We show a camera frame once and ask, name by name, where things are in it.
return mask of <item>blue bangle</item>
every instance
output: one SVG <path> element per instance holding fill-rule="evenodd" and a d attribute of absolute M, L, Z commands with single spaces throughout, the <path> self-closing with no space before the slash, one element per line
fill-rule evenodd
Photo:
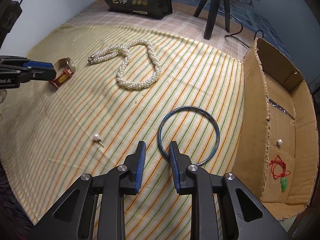
<path fill-rule="evenodd" d="M 214 129 L 216 131 L 216 143 L 215 145 L 213 146 L 213 149 L 209 155 L 208 158 L 206 158 L 204 161 L 198 163 L 197 165 L 201 166 L 205 163 L 207 163 L 213 156 L 214 154 L 216 153 L 218 147 L 219 147 L 219 142 L 220 142 L 220 130 L 219 130 L 219 126 L 216 122 L 216 120 L 212 117 L 211 114 L 209 114 L 207 111 L 199 108 L 199 107 L 196 107 L 196 106 L 182 106 L 182 107 L 178 107 L 174 110 L 172 110 L 169 114 L 167 114 L 164 119 L 161 121 L 160 123 L 160 126 L 159 126 L 159 130 L 158 130 L 158 134 L 157 134 L 157 141 L 158 141 L 158 148 L 161 152 L 161 154 L 163 155 L 163 157 L 167 160 L 167 161 L 170 161 L 170 157 L 169 155 L 165 152 L 163 146 L 162 146 L 162 140 L 161 140 L 161 131 L 162 131 L 162 128 L 163 128 L 163 125 L 164 123 L 172 116 L 174 115 L 175 113 L 178 113 L 178 112 L 182 112 L 182 111 L 193 111 L 193 112 L 196 112 L 196 113 L 201 113 L 202 115 L 204 115 L 214 126 Z"/>

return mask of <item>white wall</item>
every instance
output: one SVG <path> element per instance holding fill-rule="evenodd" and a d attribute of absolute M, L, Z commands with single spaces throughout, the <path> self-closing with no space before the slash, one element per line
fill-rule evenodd
<path fill-rule="evenodd" d="M 253 1 L 274 27 L 311 90 L 320 82 L 320 26 L 304 0 Z"/>
<path fill-rule="evenodd" d="M 7 35 L 0 55 L 26 56 L 48 33 L 96 0 L 23 0 L 22 14 Z"/>

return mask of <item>bracelet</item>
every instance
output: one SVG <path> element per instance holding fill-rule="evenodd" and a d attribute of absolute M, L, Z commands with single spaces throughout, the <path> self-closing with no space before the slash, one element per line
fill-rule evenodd
<path fill-rule="evenodd" d="M 162 156 L 167 160 L 169 161 L 170 160 L 170 157 L 169 155 L 165 152 L 163 146 L 162 146 L 162 140 L 161 140 L 161 132 L 162 132 L 162 128 L 163 128 L 163 125 L 164 123 L 172 116 L 174 115 L 175 113 L 178 113 L 178 112 L 181 112 L 181 111 L 193 111 L 193 112 L 197 112 L 197 113 L 201 113 L 202 115 L 204 115 L 214 126 L 214 129 L 216 131 L 216 143 L 214 144 L 213 146 L 213 149 L 209 155 L 208 158 L 206 158 L 204 161 L 196 164 L 196 165 L 203 165 L 205 163 L 207 163 L 216 153 L 218 147 L 219 147 L 219 142 L 220 142 L 220 130 L 219 130 L 219 126 L 216 122 L 216 120 L 212 117 L 211 114 L 209 114 L 207 111 L 199 108 L 199 107 L 196 107 L 196 106 L 182 106 L 182 107 L 178 107 L 174 110 L 172 110 L 169 114 L 167 114 L 163 120 L 161 121 L 160 123 L 160 126 L 159 126 L 159 130 L 158 130 L 158 134 L 157 134 L 157 142 L 158 142 L 158 148 L 162 154 Z"/>
<path fill-rule="evenodd" d="M 155 72 L 152 74 L 150 78 L 148 78 L 145 81 L 129 82 L 123 78 L 123 73 L 131 59 L 131 53 L 129 52 L 129 48 L 136 46 L 138 44 L 143 44 L 147 46 L 149 57 L 151 58 L 153 64 L 155 65 Z M 100 63 L 102 61 L 107 61 L 109 59 L 112 59 L 120 54 L 125 56 L 117 73 L 117 81 L 119 82 L 120 86 L 124 86 L 125 88 L 128 88 L 128 89 L 141 89 L 141 88 L 149 87 L 151 84 L 155 83 L 158 80 L 158 77 L 160 76 L 160 73 L 161 73 L 161 64 L 154 53 L 152 43 L 145 39 L 139 39 L 139 40 L 129 42 L 125 46 L 114 45 L 102 51 L 97 51 L 96 53 L 94 53 L 88 58 L 88 63 L 89 65 L 93 65 L 95 63 Z"/>

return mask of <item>pearl necklace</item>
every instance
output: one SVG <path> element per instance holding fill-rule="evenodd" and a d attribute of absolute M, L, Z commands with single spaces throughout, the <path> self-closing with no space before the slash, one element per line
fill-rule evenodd
<path fill-rule="evenodd" d="M 129 52 L 129 48 L 136 46 L 138 44 L 144 44 L 147 46 L 149 57 L 151 58 L 153 64 L 155 65 L 156 71 L 152 74 L 150 78 L 148 78 L 145 81 L 129 82 L 123 78 L 123 72 L 131 59 L 131 53 Z M 125 58 L 121 63 L 117 73 L 117 81 L 119 82 L 120 86 L 124 86 L 125 88 L 128 88 L 128 89 L 141 89 L 141 88 L 149 87 L 151 84 L 155 83 L 158 80 L 158 77 L 160 76 L 160 73 L 161 73 L 161 64 L 154 53 L 152 43 L 145 39 L 138 39 L 138 40 L 129 42 L 125 46 L 114 45 L 104 50 L 97 51 L 96 53 L 94 53 L 88 58 L 88 63 L 89 65 L 93 65 L 95 63 L 100 63 L 102 61 L 107 61 L 109 59 L 112 59 L 120 54 L 125 55 Z"/>

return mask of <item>barcode label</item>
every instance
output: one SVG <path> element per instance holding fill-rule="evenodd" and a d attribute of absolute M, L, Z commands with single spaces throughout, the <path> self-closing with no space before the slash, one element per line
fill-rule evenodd
<path fill-rule="evenodd" d="M 148 14 L 147 12 L 142 12 L 142 11 L 134 11 L 136 13 L 140 13 L 140 14 Z"/>

